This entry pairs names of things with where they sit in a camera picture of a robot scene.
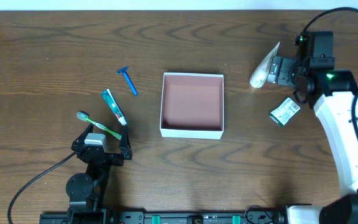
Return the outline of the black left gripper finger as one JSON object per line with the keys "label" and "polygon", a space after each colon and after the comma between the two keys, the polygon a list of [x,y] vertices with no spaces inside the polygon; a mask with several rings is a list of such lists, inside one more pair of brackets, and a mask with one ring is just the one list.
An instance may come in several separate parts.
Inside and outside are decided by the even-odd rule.
{"label": "black left gripper finger", "polygon": [[121,134],[119,148],[122,154],[132,154],[132,148],[129,142],[128,126],[124,126],[123,132]]}
{"label": "black left gripper finger", "polygon": [[87,128],[73,141],[72,147],[80,147],[85,143],[85,139],[89,133],[93,132],[93,125],[89,124]]}

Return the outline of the green toothbrush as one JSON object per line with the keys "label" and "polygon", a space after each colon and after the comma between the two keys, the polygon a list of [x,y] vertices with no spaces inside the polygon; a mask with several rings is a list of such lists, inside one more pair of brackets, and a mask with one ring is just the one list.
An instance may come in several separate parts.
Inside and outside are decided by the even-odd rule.
{"label": "green toothbrush", "polygon": [[105,125],[103,125],[103,124],[101,124],[101,123],[99,123],[99,122],[96,122],[96,121],[93,121],[92,119],[90,119],[89,115],[86,114],[86,113],[84,113],[84,112],[81,112],[81,111],[77,112],[77,113],[76,113],[76,117],[77,117],[78,119],[82,120],[82,121],[86,121],[86,122],[89,122],[89,123],[95,125],[97,128],[99,128],[99,129],[101,129],[101,130],[103,130],[103,131],[105,131],[105,132],[107,132],[107,133],[113,135],[113,136],[114,136],[115,138],[117,138],[118,140],[121,140],[121,138],[122,138],[122,136],[121,136],[120,134],[118,134],[118,133],[116,133],[116,132],[110,130],[110,129],[107,128]]}

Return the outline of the white lotion tube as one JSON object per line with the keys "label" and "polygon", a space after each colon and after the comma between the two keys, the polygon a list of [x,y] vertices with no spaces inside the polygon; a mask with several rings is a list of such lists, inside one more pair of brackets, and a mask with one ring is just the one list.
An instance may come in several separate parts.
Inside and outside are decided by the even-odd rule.
{"label": "white lotion tube", "polygon": [[277,55],[280,42],[265,56],[250,77],[249,83],[252,88],[261,88],[267,81],[272,59]]}

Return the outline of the small white green packet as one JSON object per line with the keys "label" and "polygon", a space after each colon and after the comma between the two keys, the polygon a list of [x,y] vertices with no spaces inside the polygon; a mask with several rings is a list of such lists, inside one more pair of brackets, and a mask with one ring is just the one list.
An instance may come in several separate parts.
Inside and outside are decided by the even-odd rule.
{"label": "small white green packet", "polygon": [[270,112],[269,116],[280,127],[284,127],[299,110],[300,107],[291,98],[287,97],[277,108]]}

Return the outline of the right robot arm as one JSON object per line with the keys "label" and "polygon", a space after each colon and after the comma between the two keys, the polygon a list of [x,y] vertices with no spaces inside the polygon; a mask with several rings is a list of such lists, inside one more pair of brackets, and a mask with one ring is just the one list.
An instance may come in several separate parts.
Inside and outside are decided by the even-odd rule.
{"label": "right robot arm", "polygon": [[336,70],[331,31],[303,31],[296,58],[275,56],[268,81],[304,96],[322,124],[339,176],[340,199],[324,207],[287,205],[281,223],[358,223],[358,87],[349,70]]}

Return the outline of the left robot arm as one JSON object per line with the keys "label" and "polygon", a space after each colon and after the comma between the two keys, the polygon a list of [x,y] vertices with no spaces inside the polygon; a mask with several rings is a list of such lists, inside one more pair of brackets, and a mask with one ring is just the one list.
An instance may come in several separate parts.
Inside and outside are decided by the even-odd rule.
{"label": "left robot arm", "polygon": [[70,177],[66,184],[69,196],[68,223],[117,223],[115,212],[103,206],[103,199],[112,166],[123,166],[132,159],[128,127],[122,130],[120,153],[109,153],[106,136],[94,133],[93,125],[80,134],[71,149],[87,164],[86,172]]}

